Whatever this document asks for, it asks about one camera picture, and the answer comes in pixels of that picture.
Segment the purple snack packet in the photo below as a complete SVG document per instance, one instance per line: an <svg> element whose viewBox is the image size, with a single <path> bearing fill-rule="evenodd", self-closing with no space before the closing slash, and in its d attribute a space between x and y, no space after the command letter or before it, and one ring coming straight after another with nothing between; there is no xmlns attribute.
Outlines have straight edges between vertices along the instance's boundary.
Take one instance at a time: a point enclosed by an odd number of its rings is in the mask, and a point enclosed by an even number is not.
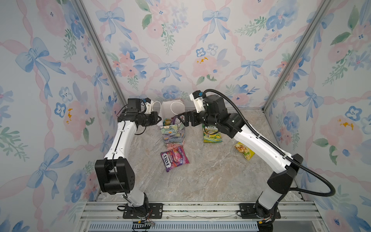
<svg viewBox="0 0 371 232"><path fill-rule="evenodd" d="M182 117L174 116L171 118L171 125L177 125L182 123Z"/></svg>

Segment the purple Fox's candy bag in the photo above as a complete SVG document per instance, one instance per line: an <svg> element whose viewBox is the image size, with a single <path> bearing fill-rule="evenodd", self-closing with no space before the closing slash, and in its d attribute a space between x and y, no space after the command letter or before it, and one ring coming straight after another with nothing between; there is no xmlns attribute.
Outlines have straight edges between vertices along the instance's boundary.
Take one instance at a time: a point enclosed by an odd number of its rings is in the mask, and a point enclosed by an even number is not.
<svg viewBox="0 0 371 232"><path fill-rule="evenodd" d="M189 160L185 155L183 146L179 146L172 150L162 152L160 156L165 165L166 172L170 172L172 169L178 166L189 164Z"/></svg>

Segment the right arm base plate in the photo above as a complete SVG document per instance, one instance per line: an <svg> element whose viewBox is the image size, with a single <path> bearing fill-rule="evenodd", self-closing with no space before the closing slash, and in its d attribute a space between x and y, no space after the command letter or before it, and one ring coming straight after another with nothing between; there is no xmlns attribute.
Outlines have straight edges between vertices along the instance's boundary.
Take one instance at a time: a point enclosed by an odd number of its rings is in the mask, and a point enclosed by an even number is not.
<svg viewBox="0 0 371 232"><path fill-rule="evenodd" d="M277 219L281 218L278 203L275 203L272 209L266 209L263 206L255 203L241 203L237 215L243 219Z"/></svg>

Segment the floral paper bag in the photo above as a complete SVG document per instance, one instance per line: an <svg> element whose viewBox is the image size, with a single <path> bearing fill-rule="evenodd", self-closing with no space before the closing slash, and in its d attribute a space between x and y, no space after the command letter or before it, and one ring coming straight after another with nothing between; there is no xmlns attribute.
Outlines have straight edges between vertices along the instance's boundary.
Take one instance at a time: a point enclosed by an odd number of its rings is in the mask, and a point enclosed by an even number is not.
<svg viewBox="0 0 371 232"><path fill-rule="evenodd" d="M184 113L186 109L184 103L181 100L164 101L162 103L155 101L152 103L153 111L157 110L157 105L159 105L158 115L162 118L162 121L159 122L157 126L160 129L165 147L168 150L172 150L176 147L183 146L185 139L185 126L182 123L163 126L163 121Z"/></svg>

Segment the green Fox's candy bag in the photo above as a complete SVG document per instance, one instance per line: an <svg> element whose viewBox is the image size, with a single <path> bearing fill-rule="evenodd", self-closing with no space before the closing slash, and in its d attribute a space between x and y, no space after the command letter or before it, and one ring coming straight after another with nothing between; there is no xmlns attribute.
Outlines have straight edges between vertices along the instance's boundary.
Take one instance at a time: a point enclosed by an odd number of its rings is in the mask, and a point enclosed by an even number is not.
<svg viewBox="0 0 371 232"><path fill-rule="evenodd" d="M222 143L221 133L215 126L203 125L203 142L204 143Z"/></svg>

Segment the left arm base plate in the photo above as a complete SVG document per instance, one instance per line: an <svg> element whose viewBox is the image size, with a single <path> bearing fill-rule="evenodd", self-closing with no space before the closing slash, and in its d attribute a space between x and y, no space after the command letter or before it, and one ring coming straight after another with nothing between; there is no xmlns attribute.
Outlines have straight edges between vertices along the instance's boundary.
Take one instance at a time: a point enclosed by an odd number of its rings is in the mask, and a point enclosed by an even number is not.
<svg viewBox="0 0 371 232"><path fill-rule="evenodd" d="M162 219L163 206L162 203L145 203L139 207L130 207L126 204L123 219Z"/></svg>

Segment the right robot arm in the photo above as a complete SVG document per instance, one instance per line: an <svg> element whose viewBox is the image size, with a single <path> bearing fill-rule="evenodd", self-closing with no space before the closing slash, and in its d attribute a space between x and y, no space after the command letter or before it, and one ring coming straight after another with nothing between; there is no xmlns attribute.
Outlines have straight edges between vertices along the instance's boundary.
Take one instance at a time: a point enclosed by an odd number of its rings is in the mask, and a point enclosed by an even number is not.
<svg viewBox="0 0 371 232"><path fill-rule="evenodd" d="M190 95L195 110L187 112L175 110L173 113L185 126L195 127L204 124L217 127L220 133L251 149L272 168L273 173L267 181L267 188L258 197L247 216L273 220L279 202L290 191L298 172L298 167L291 160L300 161L300 157L284 152L262 136L225 95L203 97L201 94L197 91Z"/></svg>

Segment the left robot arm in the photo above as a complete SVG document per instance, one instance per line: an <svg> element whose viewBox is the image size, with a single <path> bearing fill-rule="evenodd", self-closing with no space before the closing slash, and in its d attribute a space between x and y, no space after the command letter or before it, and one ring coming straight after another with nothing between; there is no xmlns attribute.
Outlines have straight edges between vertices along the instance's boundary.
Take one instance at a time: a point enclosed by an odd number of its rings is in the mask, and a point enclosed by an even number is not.
<svg viewBox="0 0 371 232"><path fill-rule="evenodd" d="M162 120L156 111L123 113L118 118L117 132L103 159L96 160L95 171L100 190L110 195L124 193L132 208L143 207L148 198L135 185L135 173L128 161L131 143L139 126L157 125Z"/></svg>

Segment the orange Fox's candy bag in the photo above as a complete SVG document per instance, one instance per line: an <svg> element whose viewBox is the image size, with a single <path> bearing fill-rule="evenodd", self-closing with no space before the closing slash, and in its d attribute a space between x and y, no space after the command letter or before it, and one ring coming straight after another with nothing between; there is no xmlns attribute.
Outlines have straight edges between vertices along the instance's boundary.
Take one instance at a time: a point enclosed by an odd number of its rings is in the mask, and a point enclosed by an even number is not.
<svg viewBox="0 0 371 232"><path fill-rule="evenodd" d="M173 119L165 119L163 121L163 126L170 126L170 125L173 125L173 124L174 124Z"/></svg>

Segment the yellow snack packet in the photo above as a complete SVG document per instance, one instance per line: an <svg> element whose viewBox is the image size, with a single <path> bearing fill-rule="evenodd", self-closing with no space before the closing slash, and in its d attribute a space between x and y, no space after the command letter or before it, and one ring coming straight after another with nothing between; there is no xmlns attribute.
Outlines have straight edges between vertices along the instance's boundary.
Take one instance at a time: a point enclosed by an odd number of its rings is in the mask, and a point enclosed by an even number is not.
<svg viewBox="0 0 371 232"><path fill-rule="evenodd" d="M249 149L247 146L245 146L241 142L238 142L237 144L235 144L234 147L237 149L238 152L240 152L241 154L243 154L243 156L247 160L251 160L252 157L255 155L255 152L254 151L252 151L251 149Z"/></svg>

